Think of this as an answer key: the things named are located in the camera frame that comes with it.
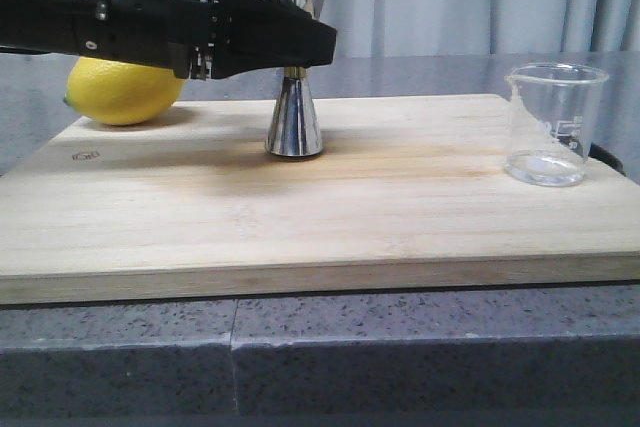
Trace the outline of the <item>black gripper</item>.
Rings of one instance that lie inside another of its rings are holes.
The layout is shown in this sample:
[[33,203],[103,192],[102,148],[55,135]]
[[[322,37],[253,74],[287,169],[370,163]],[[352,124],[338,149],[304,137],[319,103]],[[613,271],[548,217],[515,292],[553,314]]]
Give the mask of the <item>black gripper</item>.
[[1,0],[1,50],[212,75],[214,0]]

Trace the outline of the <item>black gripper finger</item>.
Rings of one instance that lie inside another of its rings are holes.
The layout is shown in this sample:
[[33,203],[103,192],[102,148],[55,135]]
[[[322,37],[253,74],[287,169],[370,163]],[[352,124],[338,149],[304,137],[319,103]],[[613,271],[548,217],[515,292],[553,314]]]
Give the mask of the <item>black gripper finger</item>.
[[300,8],[267,0],[218,0],[213,18],[213,79],[333,62],[337,30]]

